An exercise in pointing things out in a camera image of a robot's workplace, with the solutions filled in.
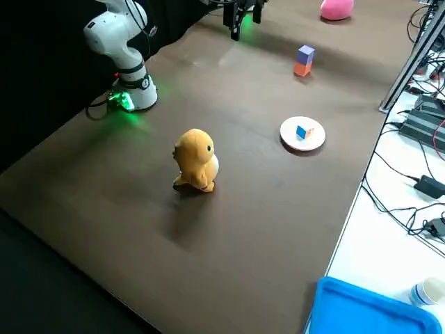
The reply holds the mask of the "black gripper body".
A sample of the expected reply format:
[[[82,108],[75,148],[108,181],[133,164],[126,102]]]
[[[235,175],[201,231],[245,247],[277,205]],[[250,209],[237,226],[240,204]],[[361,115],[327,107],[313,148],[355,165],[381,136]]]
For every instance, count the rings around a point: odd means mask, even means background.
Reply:
[[[262,9],[264,7],[263,0],[223,0],[224,5],[237,4],[239,7],[245,8],[246,10],[253,10],[255,7]]]

